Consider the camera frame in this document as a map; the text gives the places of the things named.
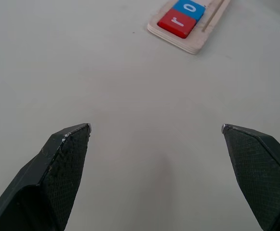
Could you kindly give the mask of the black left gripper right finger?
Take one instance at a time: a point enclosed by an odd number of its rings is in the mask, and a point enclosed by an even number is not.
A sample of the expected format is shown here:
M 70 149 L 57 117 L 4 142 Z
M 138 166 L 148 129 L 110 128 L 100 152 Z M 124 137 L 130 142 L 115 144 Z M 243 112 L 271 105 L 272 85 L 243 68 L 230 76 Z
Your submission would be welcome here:
M 238 185 L 264 231 L 280 231 L 280 143 L 272 136 L 222 126 Z

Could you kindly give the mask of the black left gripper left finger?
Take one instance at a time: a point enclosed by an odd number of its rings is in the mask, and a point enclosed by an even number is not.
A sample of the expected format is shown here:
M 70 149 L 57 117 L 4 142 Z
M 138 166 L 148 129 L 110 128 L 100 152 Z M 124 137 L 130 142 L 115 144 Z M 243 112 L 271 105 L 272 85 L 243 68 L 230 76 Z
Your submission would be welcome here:
M 80 186 L 91 125 L 50 136 L 0 196 L 0 231 L 63 231 Z

